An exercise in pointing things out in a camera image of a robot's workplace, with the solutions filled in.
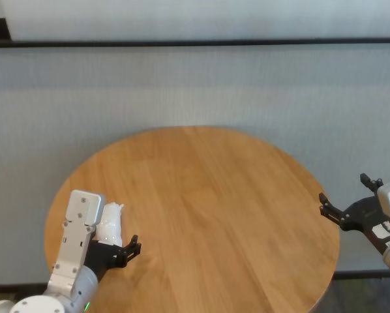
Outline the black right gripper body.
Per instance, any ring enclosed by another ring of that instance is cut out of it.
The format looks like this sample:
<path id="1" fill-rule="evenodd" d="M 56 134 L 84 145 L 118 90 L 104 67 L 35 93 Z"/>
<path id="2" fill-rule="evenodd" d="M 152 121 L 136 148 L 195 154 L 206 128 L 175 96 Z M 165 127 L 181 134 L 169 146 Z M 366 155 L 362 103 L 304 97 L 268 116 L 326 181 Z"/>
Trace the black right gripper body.
<path id="1" fill-rule="evenodd" d="M 360 231 L 380 254 L 390 247 L 390 218 L 375 196 L 350 205 L 340 218 L 340 228 L 343 231 Z"/>

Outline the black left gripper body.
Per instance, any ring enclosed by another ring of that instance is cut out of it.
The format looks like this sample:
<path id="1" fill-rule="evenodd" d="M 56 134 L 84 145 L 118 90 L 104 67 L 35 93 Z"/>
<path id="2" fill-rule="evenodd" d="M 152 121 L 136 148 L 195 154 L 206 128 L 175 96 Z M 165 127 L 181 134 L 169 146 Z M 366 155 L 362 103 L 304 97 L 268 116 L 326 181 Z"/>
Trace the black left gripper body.
<path id="1" fill-rule="evenodd" d="M 98 282 L 100 282 L 108 270 L 119 267 L 117 262 L 119 251 L 120 247 L 117 245 L 91 241 L 87 249 L 84 265 L 92 270 Z"/>

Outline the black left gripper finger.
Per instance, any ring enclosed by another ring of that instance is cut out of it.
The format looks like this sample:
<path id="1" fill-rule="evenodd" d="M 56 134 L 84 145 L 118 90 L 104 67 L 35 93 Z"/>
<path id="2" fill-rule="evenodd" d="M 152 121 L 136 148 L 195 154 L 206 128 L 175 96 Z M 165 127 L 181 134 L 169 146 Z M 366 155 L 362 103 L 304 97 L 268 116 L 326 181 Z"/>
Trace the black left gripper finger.
<path id="1" fill-rule="evenodd" d="M 117 247 L 115 267 L 124 268 L 127 263 L 140 255 L 142 244 L 138 241 L 138 236 L 133 235 L 130 242 L 124 247 Z"/>

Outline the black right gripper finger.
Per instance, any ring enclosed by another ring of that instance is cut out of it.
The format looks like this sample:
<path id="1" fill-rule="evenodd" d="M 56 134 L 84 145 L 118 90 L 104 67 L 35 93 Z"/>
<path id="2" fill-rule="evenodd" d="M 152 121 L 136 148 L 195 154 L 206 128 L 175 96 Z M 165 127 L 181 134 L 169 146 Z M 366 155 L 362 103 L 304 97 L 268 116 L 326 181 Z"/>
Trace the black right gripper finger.
<path id="1" fill-rule="evenodd" d="M 375 197 L 378 196 L 378 189 L 383 186 L 383 180 L 382 179 L 371 179 L 367 174 L 361 173 L 360 174 L 360 182 L 369 189 Z"/>
<path id="2" fill-rule="evenodd" d="M 343 228 L 345 223 L 344 212 L 336 208 L 323 192 L 319 193 L 318 197 L 320 201 L 320 214 L 331 222 L 334 222 L 340 228 Z"/>

